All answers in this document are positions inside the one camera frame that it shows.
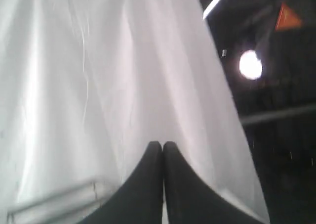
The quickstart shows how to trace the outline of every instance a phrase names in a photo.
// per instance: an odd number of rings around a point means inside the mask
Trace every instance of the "dark background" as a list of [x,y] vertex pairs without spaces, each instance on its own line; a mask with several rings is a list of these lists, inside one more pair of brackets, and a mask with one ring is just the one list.
[[[211,1],[200,0],[202,8]],[[302,28],[275,31],[282,3],[302,19]],[[221,0],[207,22],[241,118],[316,108],[316,0]],[[263,64],[255,81],[238,69],[248,49],[256,50]],[[316,112],[244,129],[271,222],[316,223]]]

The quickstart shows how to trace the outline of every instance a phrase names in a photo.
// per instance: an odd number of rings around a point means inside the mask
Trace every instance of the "white fabric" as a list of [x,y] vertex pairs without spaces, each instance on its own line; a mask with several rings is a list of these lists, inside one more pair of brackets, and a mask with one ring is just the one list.
[[121,185],[151,140],[269,222],[198,0],[0,0],[0,208]]

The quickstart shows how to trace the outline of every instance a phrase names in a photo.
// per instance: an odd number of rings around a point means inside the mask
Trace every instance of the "orange triangle sign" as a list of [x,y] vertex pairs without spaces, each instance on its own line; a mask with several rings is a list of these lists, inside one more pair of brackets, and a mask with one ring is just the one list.
[[276,31],[301,28],[302,25],[303,21],[301,18],[286,4],[282,3],[276,24]]

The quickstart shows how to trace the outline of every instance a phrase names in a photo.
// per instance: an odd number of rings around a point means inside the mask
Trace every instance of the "ceiling light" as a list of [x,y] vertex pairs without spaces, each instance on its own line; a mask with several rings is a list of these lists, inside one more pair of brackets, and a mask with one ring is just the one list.
[[246,51],[241,56],[239,70],[244,77],[250,80],[256,80],[261,77],[262,63],[254,50]]
[[205,20],[207,18],[207,16],[209,15],[209,13],[214,9],[214,7],[219,3],[220,0],[213,0],[208,7],[205,9],[204,13],[203,13],[203,20]]

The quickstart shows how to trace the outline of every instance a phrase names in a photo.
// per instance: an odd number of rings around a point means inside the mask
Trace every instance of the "bright light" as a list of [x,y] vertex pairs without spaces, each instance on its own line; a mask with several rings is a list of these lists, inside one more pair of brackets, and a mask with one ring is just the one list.
[[262,64],[257,58],[257,54],[253,50],[246,51],[240,58],[239,63],[240,73],[250,80],[255,80],[261,77]]
[[203,20],[209,15],[209,13],[214,9],[214,7],[219,3],[220,0],[213,0],[203,13]]

